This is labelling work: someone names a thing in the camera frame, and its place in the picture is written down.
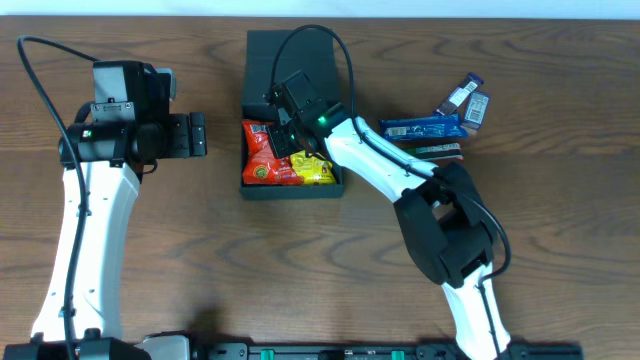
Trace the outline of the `yellow snack bag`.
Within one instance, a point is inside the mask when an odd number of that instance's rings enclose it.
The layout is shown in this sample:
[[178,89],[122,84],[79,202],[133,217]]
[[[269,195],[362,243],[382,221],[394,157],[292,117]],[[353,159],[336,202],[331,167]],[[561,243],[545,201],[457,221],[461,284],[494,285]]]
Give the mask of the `yellow snack bag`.
[[304,151],[290,156],[293,170],[304,185],[334,185],[333,164],[322,156],[306,156]]

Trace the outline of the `red snack bag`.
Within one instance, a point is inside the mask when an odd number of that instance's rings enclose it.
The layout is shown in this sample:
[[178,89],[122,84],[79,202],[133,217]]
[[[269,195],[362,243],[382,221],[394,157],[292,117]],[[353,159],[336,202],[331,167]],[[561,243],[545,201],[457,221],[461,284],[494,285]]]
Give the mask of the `red snack bag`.
[[242,178],[246,185],[301,185],[302,178],[291,166],[288,157],[276,158],[269,142],[270,123],[243,120],[248,160]]

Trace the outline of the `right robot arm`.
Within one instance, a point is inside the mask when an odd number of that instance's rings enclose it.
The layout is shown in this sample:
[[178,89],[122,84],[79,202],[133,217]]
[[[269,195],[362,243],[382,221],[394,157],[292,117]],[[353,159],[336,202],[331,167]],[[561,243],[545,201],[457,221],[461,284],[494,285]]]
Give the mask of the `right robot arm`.
[[301,71],[272,81],[265,99],[287,117],[269,129],[275,156],[322,155],[383,194],[414,264],[443,288],[459,349],[470,359],[505,358],[511,337],[492,280],[501,273],[493,267],[493,245],[506,234],[469,174],[455,163],[440,167],[401,150],[355,112],[321,97]]

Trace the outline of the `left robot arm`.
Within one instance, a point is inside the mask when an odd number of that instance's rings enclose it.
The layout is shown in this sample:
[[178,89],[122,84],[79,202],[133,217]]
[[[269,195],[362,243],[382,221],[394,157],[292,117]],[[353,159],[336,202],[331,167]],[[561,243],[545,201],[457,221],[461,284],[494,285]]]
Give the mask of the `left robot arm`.
[[189,359],[182,333],[122,340],[120,280],[126,233],[146,166],[203,157],[205,116],[172,114],[176,78],[138,61],[97,61],[95,98],[59,141],[64,213],[52,278],[31,338],[7,359]]

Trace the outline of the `blue Oreo cookie pack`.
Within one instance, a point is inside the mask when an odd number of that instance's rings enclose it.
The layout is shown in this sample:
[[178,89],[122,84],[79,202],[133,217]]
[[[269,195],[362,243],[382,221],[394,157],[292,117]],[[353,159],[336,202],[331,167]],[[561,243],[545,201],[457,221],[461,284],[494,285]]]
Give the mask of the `blue Oreo cookie pack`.
[[382,136],[389,141],[467,138],[458,114],[421,118],[379,120]]

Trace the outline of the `green chocolate bar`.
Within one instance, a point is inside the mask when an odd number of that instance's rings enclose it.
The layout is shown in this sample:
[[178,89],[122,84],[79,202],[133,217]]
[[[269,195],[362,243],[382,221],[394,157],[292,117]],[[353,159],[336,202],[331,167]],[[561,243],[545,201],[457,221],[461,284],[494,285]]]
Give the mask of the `green chocolate bar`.
[[415,158],[431,162],[464,159],[459,143],[405,148],[404,152]]

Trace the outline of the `small dark blue packet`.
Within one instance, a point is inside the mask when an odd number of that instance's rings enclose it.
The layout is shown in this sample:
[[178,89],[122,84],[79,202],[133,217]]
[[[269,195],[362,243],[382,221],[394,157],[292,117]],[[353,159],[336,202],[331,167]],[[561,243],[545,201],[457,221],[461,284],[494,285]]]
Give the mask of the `small dark blue packet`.
[[473,92],[469,96],[462,125],[473,130],[480,129],[484,123],[489,102],[489,95],[482,92]]

